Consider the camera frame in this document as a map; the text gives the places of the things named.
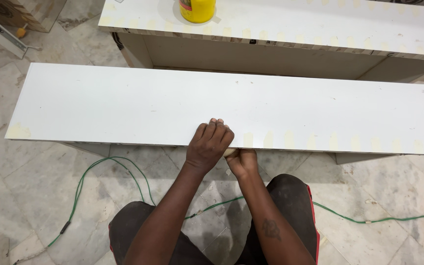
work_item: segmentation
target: right hand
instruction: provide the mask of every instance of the right hand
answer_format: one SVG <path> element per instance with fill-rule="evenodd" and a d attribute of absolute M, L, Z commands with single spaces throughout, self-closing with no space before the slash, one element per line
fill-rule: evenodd
<path fill-rule="evenodd" d="M 255 150 L 237 149 L 225 159 L 238 180 L 260 175 L 258 173 L 258 158 Z"/>

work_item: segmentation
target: yellow glue container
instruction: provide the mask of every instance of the yellow glue container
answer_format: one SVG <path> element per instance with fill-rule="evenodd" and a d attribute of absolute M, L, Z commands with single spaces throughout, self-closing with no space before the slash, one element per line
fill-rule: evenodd
<path fill-rule="evenodd" d="M 215 0 L 180 0 L 181 15 L 192 23 L 209 21 L 215 11 Z"/>

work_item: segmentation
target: dark pants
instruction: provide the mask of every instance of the dark pants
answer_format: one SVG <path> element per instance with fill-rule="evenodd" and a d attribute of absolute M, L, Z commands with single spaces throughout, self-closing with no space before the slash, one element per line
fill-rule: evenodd
<path fill-rule="evenodd" d="M 266 189 L 281 214 L 294 228 L 309 253 L 317 261 L 320 236 L 315 229 L 315 215 L 309 187 L 294 176 L 281 174 L 272 179 Z M 118 265 L 122 265 L 133 238 L 154 208 L 154 206 L 141 201 L 131 202 L 122 208 L 109 224 L 111 250 Z M 181 232 L 170 264 L 212 265 L 212 262 Z M 250 232 L 246 238 L 243 252 L 236 264 L 268 264 L 253 221 L 251 221 Z"/>

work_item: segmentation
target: green electrical cable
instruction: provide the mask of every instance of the green electrical cable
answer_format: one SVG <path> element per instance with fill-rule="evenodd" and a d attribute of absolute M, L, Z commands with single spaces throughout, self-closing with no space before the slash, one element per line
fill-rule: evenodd
<path fill-rule="evenodd" d="M 150 199 L 151 199 L 151 201 L 152 201 L 152 203 L 153 203 L 153 205 L 155 205 L 156 206 L 156 204 L 154 203 L 154 201 L 153 201 L 153 198 L 152 198 L 152 194 L 151 194 L 151 191 L 150 191 L 150 185 L 149 185 L 149 183 L 148 183 L 148 180 L 146 179 L 146 176 L 145 176 L 145 174 L 140 170 L 140 168 L 138 168 L 138 166 L 137 165 L 135 165 L 135 163 L 133 163 L 133 161 L 132 160 L 130 160 L 130 159 L 128 159 L 128 158 L 123 158 L 123 157 L 109 157 L 109 158 L 105 158 L 105 159 L 100 159 L 100 160 L 97 160 L 96 162 L 94 162 L 93 164 L 91 164 L 91 166 L 89 166 L 88 167 L 88 169 L 86 169 L 86 171 L 83 173 L 83 176 L 81 177 L 81 179 L 79 180 L 79 182 L 78 182 L 78 187 L 76 188 L 76 192 L 75 192 L 75 196 L 74 196 L 74 203 L 73 203 L 73 208 L 72 208 L 72 211 L 71 211 L 71 214 L 70 214 L 70 218 L 68 219 L 68 221 L 67 221 L 67 223 L 65 224 L 65 226 L 62 228 L 62 231 L 59 233 L 59 235 L 47 246 L 47 247 L 45 247 L 42 251 L 40 251 L 38 254 L 40 254 L 40 253 L 42 253 L 43 251 L 45 251 L 47 248 L 49 248 L 51 245 L 53 245 L 53 243 L 55 243 L 55 241 L 63 234 L 63 232 L 65 231 L 65 229 L 68 227 L 68 225 L 70 224 L 70 222 L 71 222 L 71 219 L 73 218 L 73 214 L 74 214 L 74 211 L 75 211 L 75 209 L 76 209 L 76 205 L 78 204 L 78 199 L 79 199 L 79 197 L 80 197 L 80 195 L 81 195 L 81 189 L 83 188 L 83 183 L 84 183 L 84 177 L 85 177 L 85 175 L 86 175 L 86 173 L 91 169 L 91 168 L 93 168 L 94 166 L 96 166 L 96 165 L 98 165 L 99 163 L 101 163 L 101 162 L 103 162 L 103 161 L 105 161 L 105 160 L 108 160 L 108 159 L 110 159 L 110 160 L 114 160 L 117 164 L 119 164 L 119 165 L 121 165 L 123 168 L 125 168 L 129 173 L 130 173 L 130 176 L 132 176 L 132 178 L 133 178 L 133 180 L 135 181 L 135 184 L 137 184 L 137 187 L 138 187 L 138 190 L 140 191 L 140 196 L 142 197 L 142 201 L 143 202 L 145 202 L 145 200 L 144 200 L 144 198 L 143 198 L 143 194 L 142 194 L 142 190 L 140 189 L 140 186 L 139 186 L 139 184 L 138 184 L 138 182 L 137 182 L 137 180 L 135 179 L 135 177 L 133 176 L 133 174 L 132 174 L 132 172 L 130 172 L 130 170 L 126 167 L 126 166 L 124 166 L 122 163 L 120 163 L 119 161 L 117 161 L 117 160 L 115 160 L 115 159 L 126 159 L 126 160 L 128 160 L 129 162 L 131 162 L 137 169 L 138 169 L 138 171 L 143 175 L 143 177 L 145 178 L 145 181 L 146 181 L 146 185 L 147 185 L 147 187 L 148 187 L 148 193 L 149 193 L 149 195 L 150 195 Z M 203 209 L 203 210 L 199 210 L 196 214 L 193 214 L 193 215 L 191 215 L 191 216 L 186 216 L 185 218 L 184 218 L 184 220 L 187 220 L 187 219 L 190 219 L 190 218 L 192 218 L 192 217 L 194 217 L 194 216 L 196 216 L 196 215 L 198 215 L 198 214 L 202 214 L 203 212 L 205 212 L 205 211 L 207 211 L 207 210 L 210 210 L 210 209 L 212 209 L 212 208 L 214 208 L 214 207 L 216 207 L 216 206 L 219 206 L 219 205 L 222 205 L 222 204 L 225 204 L 225 203 L 228 203 L 228 202 L 232 202 L 232 201 L 235 201 L 235 200 L 238 200 L 238 199 L 243 199 L 244 197 L 243 196 L 240 196 L 240 197 L 237 197 L 237 198 L 234 198 L 234 199 L 231 199 L 231 200 L 228 200 L 228 201 L 224 201 L 224 202 L 219 202 L 219 203 L 216 203 L 216 204 L 214 204 L 214 205 L 211 205 L 211 206 L 209 206 L 209 207 L 207 207 L 207 208 L 205 208 L 205 209 Z M 351 218 L 349 218 L 349 217 L 346 217 L 346 216 L 344 216 L 344 215 L 341 215 L 341 214 L 338 214 L 337 212 L 335 212 L 335 211 L 333 211 L 332 209 L 330 209 L 330 208 L 328 208 L 328 207 L 326 207 L 326 206 L 323 206 L 323 205 L 321 205 L 320 203 L 318 203 L 318 202 L 313 202 L 313 204 L 314 205 L 317 205 L 317 206 L 319 206 L 319 207 L 321 207 L 321 208 L 324 208 L 325 210 L 327 210 L 327 211 L 329 211 L 329 212 L 331 212 L 331 213 L 333 213 L 333 214 L 336 214 L 336 215 L 338 215 L 338 216 L 340 216 L 340 217 L 342 217 L 342 218 L 344 218 L 344 219 L 346 219 L 346 220 L 349 220 L 349 221 L 352 221 L 352 222 L 355 222 L 355 223 L 358 223 L 358 224 L 370 224 L 370 223 L 377 223 L 377 222 L 382 222 L 382 221 L 388 221 L 388 220 L 398 220 L 398 221 L 408 221 L 408 220 L 414 220 L 414 219 L 418 219 L 418 218 L 424 218 L 424 215 L 421 215 L 421 216 L 416 216 L 416 217 L 407 217 L 407 218 L 394 218 L 394 217 L 388 217 L 388 218 L 384 218 L 384 219 L 381 219 L 381 220 L 376 220 L 376 221 L 356 221 L 356 220 L 353 220 L 353 219 L 351 219 Z M 22 262 L 22 261 L 25 261 L 25 260 L 27 260 L 27 259 L 30 259 L 30 258 L 32 258 L 32 257 L 29 257 L 29 258 L 25 258 L 25 259 L 23 259 L 23 260 L 20 260 L 20 261 L 17 261 L 17 262 L 15 262 L 14 263 L 14 265 L 16 265 L 17 263 L 19 263 L 19 262 Z"/>

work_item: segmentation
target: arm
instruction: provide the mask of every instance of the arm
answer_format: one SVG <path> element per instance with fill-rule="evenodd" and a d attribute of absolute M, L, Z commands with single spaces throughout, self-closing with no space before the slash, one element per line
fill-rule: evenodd
<path fill-rule="evenodd" d="M 292 226 L 279 212 L 258 173 L 254 150 L 238 149 L 227 163 L 250 208 L 264 256 L 270 265 L 315 265 Z"/>
<path fill-rule="evenodd" d="M 221 119 L 199 125 L 186 153 L 181 171 L 164 198 L 138 230 L 124 265 L 166 265 L 171 259 L 181 226 L 205 174 L 222 157 L 233 132 Z"/>

